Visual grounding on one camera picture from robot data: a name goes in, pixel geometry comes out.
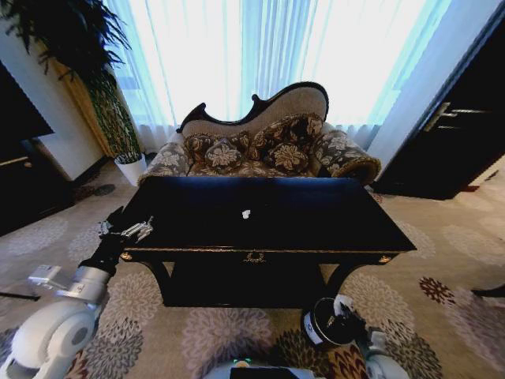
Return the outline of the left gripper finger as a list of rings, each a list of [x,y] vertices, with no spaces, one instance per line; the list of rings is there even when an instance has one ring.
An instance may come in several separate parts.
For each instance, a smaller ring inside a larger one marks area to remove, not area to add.
[[[147,238],[154,230],[152,226],[154,217],[151,216],[147,221],[142,223],[136,223],[131,227],[125,229],[120,233],[120,236],[124,239],[135,238],[136,242],[140,242],[143,239]]]
[[[122,213],[123,213],[124,207],[120,206],[116,210],[114,210],[112,213],[109,214],[109,216],[103,220],[98,222],[98,236],[100,238],[105,238],[108,235],[117,235],[117,231],[114,230],[114,228],[119,224],[122,218]]]

